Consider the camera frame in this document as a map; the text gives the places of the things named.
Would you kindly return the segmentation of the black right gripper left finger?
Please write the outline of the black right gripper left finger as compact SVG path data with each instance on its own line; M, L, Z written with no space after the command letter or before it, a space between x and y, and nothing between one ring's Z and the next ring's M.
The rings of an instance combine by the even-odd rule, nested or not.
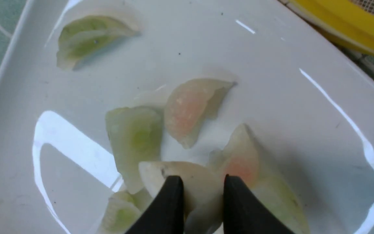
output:
M127 234L182 234L184 231L184 187L179 176L166 178L158 195Z

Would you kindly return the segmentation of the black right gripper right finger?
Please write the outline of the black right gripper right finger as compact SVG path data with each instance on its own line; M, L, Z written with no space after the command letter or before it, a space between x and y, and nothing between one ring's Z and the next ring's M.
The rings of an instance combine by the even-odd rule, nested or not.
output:
M223 232L225 234L292 234L252 194L238 176L226 175L223 190Z

